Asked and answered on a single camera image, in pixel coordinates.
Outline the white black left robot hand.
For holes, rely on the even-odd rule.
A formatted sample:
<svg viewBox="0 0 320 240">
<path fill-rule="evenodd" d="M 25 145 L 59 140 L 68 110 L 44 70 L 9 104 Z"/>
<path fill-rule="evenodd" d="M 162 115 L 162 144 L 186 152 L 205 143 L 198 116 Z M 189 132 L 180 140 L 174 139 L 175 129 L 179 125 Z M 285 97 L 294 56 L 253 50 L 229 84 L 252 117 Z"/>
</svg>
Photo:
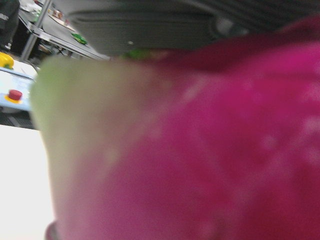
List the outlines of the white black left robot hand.
<svg viewBox="0 0 320 240">
<path fill-rule="evenodd" d="M 106 55 L 137 48 L 196 49 L 274 31 L 320 11 L 317 0 L 66 0 L 58 6 Z"/>
</svg>

